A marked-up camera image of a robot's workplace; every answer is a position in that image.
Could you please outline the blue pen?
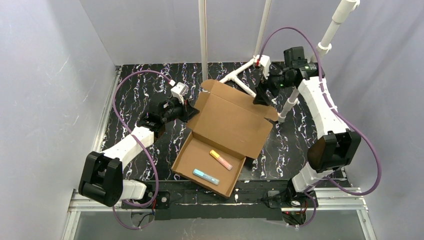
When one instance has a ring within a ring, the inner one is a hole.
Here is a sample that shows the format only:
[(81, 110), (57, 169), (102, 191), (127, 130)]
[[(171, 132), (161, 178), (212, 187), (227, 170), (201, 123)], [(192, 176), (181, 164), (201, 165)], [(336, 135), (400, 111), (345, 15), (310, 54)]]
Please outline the blue pen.
[(195, 176), (203, 179), (203, 180), (208, 181), (209, 183), (212, 183), (212, 184), (216, 185), (216, 186), (219, 185), (219, 183), (220, 183), (220, 180), (219, 179), (217, 179), (217, 178), (215, 178), (215, 177), (213, 177), (213, 176), (211, 176), (211, 175), (209, 175), (207, 173), (204, 173), (203, 171), (201, 171), (199, 169), (196, 169), (195, 168), (193, 170), (193, 174)]

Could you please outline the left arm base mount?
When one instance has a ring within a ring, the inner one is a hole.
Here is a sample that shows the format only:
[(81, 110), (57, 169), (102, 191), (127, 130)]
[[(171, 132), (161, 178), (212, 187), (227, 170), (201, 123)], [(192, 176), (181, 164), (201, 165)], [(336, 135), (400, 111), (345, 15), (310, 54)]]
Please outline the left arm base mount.
[(122, 200), (120, 208), (126, 210), (141, 210), (146, 209), (151, 213), (156, 210), (168, 210), (171, 206), (171, 193), (169, 191), (159, 191), (156, 198), (149, 204), (149, 201), (153, 199), (154, 193), (147, 191), (141, 199), (129, 199)]

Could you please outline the orange small object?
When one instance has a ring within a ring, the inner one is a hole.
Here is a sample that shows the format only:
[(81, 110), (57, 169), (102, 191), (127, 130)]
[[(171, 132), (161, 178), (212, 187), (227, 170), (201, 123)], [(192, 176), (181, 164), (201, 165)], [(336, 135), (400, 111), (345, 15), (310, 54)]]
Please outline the orange small object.
[(215, 150), (211, 150), (209, 152), (209, 154), (215, 159), (217, 160), (223, 167), (225, 167), (228, 171), (230, 171), (233, 166), (227, 161), (225, 160), (218, 152), (216, 152)]

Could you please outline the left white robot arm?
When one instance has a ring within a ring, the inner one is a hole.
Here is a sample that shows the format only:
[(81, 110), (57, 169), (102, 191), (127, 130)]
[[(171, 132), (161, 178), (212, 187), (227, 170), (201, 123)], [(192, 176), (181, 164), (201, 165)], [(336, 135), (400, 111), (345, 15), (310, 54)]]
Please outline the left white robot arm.
[(187, 123), (199, 113), (187, 99), (170, 97), (150, 103), (129, 135), (103, 152), (92, 151), (87, 155), (78, 193), (107, 207), (122, 200), (135, 201), (133, 205), (137, 207), (148, 206), (152, 201), (148, 194), (155, 194), (152, 185), (124, 179), (124, 168), (161, 137), (167, 123), (176, 119)]

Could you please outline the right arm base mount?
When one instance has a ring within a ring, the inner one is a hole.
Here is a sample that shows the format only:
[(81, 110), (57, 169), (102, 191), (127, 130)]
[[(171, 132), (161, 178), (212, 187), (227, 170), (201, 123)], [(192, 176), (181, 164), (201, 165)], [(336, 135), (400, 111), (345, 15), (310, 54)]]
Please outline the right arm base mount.
[(271, 209), (293, 209), (282, 212), (284, 222), (293, 227), (305, 225), (308, 222), (307, 210), (316, 211), (319, 206), (314, 190), (297, 192), (292, 186), (282, 191), (269, 190), (257, 201)]

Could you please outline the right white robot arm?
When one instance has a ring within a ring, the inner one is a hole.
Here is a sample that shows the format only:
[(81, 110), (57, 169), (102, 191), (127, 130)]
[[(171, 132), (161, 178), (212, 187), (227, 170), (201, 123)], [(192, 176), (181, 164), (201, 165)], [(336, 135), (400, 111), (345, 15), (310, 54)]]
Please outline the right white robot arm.
[(298, 200), (313, 190), (314, 185), (333, 172), (349, 165), (361, 142), (361, 136), (336, 116), (326, 87), (322, 67), (305, 58), (301, 46), (284, 51), (284, 63), (271, 62), (269, 57), (257, 56), (255, 65), (263, 70), (256, 86), (255, 105), (271, 105), (267, 93), (277, 97), (283, 88), (294, 91), (278, 115), (283, 122), (301, 95), (315, 123), (317, 141), (307, 151), (307, 163), (292, 177), (285, 190), (277, 194), (283, 200)]

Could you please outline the brown cardboard box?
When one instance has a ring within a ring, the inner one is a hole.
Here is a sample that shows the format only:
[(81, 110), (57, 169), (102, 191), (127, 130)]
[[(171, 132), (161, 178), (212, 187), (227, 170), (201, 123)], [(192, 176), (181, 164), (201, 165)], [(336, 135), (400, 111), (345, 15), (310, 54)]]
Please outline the brown cardboard box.
[[(272, 106), (253, 104), (254, 97), (214, 79), (201, 84), (194, 107), (200, 112), (188, 121), (191, 130), (171, 170), (224, 198), (233, 192), (246, 158), (256, 159), (278, 120)], [(227, 170), (211, 155), (215, 150), (231, 165)], [(219, 180), (214, 185), (193, 174), (198, 169)]]

